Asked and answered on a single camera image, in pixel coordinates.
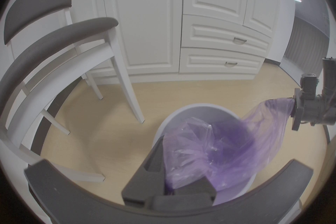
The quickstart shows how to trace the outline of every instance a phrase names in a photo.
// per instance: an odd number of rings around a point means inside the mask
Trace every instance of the trash can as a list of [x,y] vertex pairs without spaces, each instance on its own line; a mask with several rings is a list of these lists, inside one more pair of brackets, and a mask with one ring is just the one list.
[[[205,122],[223,121],[227,118],[239,118],[232,111],[219,105],[206,103],[187,105],[171,113],[162,122],[155,134],[153,146],[155,145],[157,140],[161,136],[163,136],[168,130],[177,127],[182,121],[185,121],[186,119],[191,117],[198,118]],[[222,204],[245,194],[247,190],[251,187],[255,176],[256,174],[254,174],[250,179],[245,180],[231,188],[219,191],[213,205]]]

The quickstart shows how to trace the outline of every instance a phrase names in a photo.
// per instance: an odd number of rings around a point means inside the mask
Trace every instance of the gray curtain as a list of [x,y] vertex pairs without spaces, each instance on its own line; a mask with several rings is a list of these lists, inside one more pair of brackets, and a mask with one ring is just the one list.
[[319,75],[322,58],[327,56],[329,37],[308,22],[294,17],[291,37],[285,57],[305,73]]

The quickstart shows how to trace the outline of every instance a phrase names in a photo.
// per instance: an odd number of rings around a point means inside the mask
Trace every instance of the plastic bag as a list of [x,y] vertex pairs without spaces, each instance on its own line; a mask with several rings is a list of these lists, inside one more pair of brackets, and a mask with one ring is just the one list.
[[243,119],[189,118],[164,135],[166,184],[171,189],[206,176],[217,191],[262,170],[279,151],[294,100],[267,100]]

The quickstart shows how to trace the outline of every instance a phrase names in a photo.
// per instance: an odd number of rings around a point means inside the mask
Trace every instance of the gray robotic arm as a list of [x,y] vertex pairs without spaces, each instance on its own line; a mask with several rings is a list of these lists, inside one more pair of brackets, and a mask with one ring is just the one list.
[[319,82],[314,74],[303,74],[300,87],[294,90],[295,105],[291,114],[292,130],[297,131],[301,123],[334,125],[336,122],[336,59],[323,60],[323,90],[316,95]]

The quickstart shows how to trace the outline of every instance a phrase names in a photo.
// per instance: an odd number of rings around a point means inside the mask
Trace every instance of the wooden floor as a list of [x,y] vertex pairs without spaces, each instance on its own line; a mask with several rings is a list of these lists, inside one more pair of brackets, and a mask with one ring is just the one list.
[[[278,66],[264,63],[254,80],[134,83],[145,122],[140,124],[129,108],[119,85],[99,86],[104,98],[81,81],[57,114],[57,121],[70,129],[66,136],[51,126],[41,156],[66,167],[102,173],[103,183],[77,182],[88,191],[123,204],[121,190],[151,149],[162,121],[176,109],[192,103],[213,103],[244,116],[259,102],[291,97],[298,85]],[[273,161],[260,171],[251,189],[262,184],[289,160],[297,159],[314,169],[301,196],[305,206],[326,153],[321,125],[291,130],[289,119],[283,145]]]

